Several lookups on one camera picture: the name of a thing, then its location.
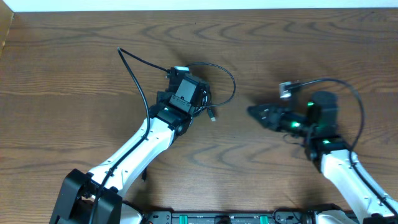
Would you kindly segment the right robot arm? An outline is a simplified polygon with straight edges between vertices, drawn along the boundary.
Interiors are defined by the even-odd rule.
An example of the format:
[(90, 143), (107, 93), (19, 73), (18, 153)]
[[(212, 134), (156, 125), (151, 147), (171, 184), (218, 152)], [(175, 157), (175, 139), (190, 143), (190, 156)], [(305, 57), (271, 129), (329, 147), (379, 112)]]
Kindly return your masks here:
[(278, 104), (250, 106), (248, 113), (267, 129), (302, 137), (307, 159), (338, 189), (360, 223), (397, 223), (397, 201), (369, 175), (337, 133), (335, 94), (314, 93), (305, 115)]

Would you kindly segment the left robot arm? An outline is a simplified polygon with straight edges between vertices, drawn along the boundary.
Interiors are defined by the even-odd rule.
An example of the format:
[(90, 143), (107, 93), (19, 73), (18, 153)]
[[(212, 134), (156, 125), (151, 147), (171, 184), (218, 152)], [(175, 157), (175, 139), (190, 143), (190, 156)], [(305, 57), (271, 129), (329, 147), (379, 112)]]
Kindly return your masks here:
[(100, 165), (73, 169), (63, 180), (51, 223), (140, 223), (142, 213), (123, 202), (132, 183), (191, 125), (209, 99), (209, 84), (187, 67), (171, 68), (169, 87), (157, 94), (136, 133)]

